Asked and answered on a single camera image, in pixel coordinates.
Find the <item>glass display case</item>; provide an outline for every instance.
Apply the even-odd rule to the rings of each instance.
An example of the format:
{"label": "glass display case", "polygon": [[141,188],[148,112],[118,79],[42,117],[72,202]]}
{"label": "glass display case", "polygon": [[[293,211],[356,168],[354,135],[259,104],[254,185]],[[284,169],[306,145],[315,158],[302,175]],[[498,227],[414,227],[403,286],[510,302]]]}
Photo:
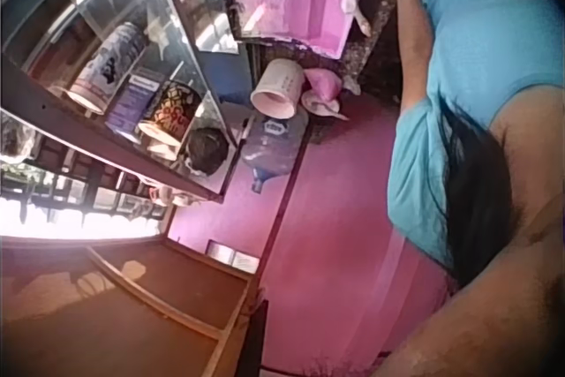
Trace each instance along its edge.
{"label": "glass display case", "polygon": [[[220,104],[209,84],[216,76],[202,70],[203,52],[238,53],[223,0],[3,0],[2,16],[3,113],[143,181],[222,202],[252,114]],[[174,127],[182,137],[169,145],[137,124],[154,124],[157,111],[176,119],[176,98],[163,100],[170,82],[183,87],[174,94],[182,102],[192,95],[196,103],[187,127]],[[128,103],[127,96],[138,97]],[[133,122],[127,131],[111,122],[122,123],[124,114]],[[223,161],[212,172],[191,167],[196,154],[188,142],[198,129],[225,139]],[[102,209],[131,203],[99,197]]]}

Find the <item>window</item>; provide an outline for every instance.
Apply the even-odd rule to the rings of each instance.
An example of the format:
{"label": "window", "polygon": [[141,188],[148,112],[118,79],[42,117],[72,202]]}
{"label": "window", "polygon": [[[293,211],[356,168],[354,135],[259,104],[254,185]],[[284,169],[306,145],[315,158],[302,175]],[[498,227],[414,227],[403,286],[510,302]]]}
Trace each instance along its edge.
{"label": "window", "polygon": [[214,240],[208,242],[206,255],[250,274],[255,274],[259,266],[259,258],[236,251],[228,246],[220,245]]}

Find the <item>display shelf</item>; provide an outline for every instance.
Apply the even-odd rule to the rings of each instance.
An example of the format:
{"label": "display shelf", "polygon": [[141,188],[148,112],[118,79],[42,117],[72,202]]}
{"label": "display shelf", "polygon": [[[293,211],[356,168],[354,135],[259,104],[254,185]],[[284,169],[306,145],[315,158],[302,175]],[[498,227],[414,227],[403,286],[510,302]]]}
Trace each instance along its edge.
{"label": "display shelf", "polygon": [[[221,12],[222,7],[210,5],[208,0],[202,1],[204,7],[191,9],[187,8],[189,0],[33,0],[29,3],[30,11],[24,13],[16,1],[4,0],[2,4],[3,14],[17,11],[19,19],[23,19],[23,22],[13,19],[10,23],[13,34],[3,34],[7,42],[3,46],[2,63],[3,111],[121,170],[203,200],[222,201],[218,190],[233,168],[238,129],[226,125],[218,98],[200,69],[195,43],[202,32],[190,20],[202,21],[199,13],[209,18],[210,11]],[[222,16],[225,13],[217,13],[213,24],[220,23]],[[117,85],[116,95],[102,116],[85,117],[86,110],[67,96],[93,54],[124,22],[131,22],[143,31],[147,46],[121,76],[122,83],[132,73],[144,70],[161,75],[163,80],[190,84],[199,93],[202,106],[191,128],[219,128],[230,143],[228,159],[213,176],[195,176],[182,167],[174,171],[171,162],[155,160],[146,150],[147,143],[135,145],[105,126],[124,84]],[[222,34],[230,33],[229,24],[222,31]],[[222,37],[217,26],[214,34]]]}

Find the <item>pink floor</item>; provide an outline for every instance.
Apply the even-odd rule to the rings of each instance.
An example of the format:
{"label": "pink floor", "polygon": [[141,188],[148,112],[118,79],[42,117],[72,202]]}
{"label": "pink floor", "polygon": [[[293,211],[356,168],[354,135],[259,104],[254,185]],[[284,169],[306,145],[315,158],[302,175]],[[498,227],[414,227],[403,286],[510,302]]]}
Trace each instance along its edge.
{"label": "pink floor", "polygon": [[[302,373],[317,364],[366,369],[393,350],[446,296],[444,274],[387,218],[396,115],[348,100],[328,142],[310,145],[263,276],[269,300],[263,363]],[[222,206],[180,210],[171,236],[201,252],[212,238],[259,255],[286,178],[249,190],[237,168]]]}

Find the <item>glass shelf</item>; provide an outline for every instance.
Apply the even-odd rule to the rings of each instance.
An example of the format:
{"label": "glass shelf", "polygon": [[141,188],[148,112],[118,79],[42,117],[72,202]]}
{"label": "glass shelf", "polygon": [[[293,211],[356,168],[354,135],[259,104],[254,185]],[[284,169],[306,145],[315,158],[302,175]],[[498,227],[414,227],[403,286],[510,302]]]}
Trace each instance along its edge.
{"label": "glass shelf", "polygon": [[[179,5],[182,5],[182,17],[177,13]],[[15,8],[15,5],[10,1],[3,3],[3,13],[9,13],[10,8]],[[104,41],[124,23],[132,23],[142,31],[147,38],[147,46],[120,76],[115,95],[105,113],[92,114],[67,94]],[[8,57],[35,83],[58,98],[59,103],[50,103],[47,108],[45,104],[42,106],[41,113],[49,117],[38,117],[39,109],[24,113],[23,107],[19,107],[21,112],[18,112],[18,108],[13,105],[22,101],[15,99],[14,103],[3,101],[6,112],[73,148],[124,170],[162,183],[166,180],[168,185],[175,188],[182,185],[183,191],[192,192],[203,199],[220,199],[214,195],[220,192],[223,181],[232,168],[231,162],[236,158],[237,140],[243,129],[243,120],[226,123],[223,107],[220,107],[200,69],[195,49],[237,53],[237,44],[231,35],[223,0],[43,0],[31,8],[25,22],[6,40],[9,42],[3,46],[3,56]],[[174,79],[185,83],[199,94],[202,103],[189,131],[202,127],[218,128],[230,145],[228,158],[214,175],[195,175],[182,163],[163,160],[147,151],[147,138],[142,138],[141,143],[134,143],[106,127],[108,115],[116,105],[124,83],[132,74],[144,72],[149,72],[161,82]],[[16,81],[22,86],[22,80],[17,77],[11,80],[11,87],[16,86]],[[44,94],[37,93],[35,86],[27,91],[34,92],[34,96],[29,95],[30,101],[44,100]],[[4,92],[9,93],[10,88],[7,87]],[[63,130],[56,128],[61,114],[69,117],[65,121],[68,121],[67,124],[60,124]],[[82,122],[80,131],[85,134],[82,140],[76,134],[77,130],[73,130],[78,128],[79,121]],[[100,135],[100,142],[112,145],[111,150],[115,155],[100,155],[100,152],[105,152],[103,147],[88,145],[88,141],[94,144],[94,139],[86,134],[95,133]],[[184,147],[180,147],[179,152],[182,153],[183,149]],[[124,162],[133,162],[135,170],[132,170],[130,163]],[[167,173],[174,173],[177,177],[166,175]],[[192,184],[182,184],[178,177],[190,180]]]}

